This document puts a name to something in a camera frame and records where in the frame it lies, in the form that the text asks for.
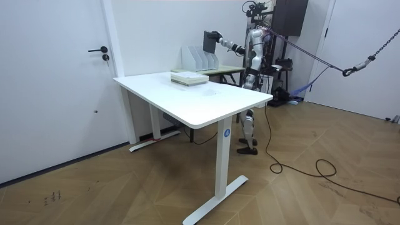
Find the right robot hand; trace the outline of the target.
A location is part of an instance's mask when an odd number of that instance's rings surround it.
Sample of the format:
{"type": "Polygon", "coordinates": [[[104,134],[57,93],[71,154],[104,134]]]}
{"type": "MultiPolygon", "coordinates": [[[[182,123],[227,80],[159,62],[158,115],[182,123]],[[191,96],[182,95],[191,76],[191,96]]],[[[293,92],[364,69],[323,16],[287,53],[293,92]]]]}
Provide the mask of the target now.
{"type": "Polygon", "coordinates": [[[223,38],[222,34],[218,31],[211,31],[206,34],[206,37],[210,41],[215,41],[216,43],[220,43],[220,39],[223,38]]]}

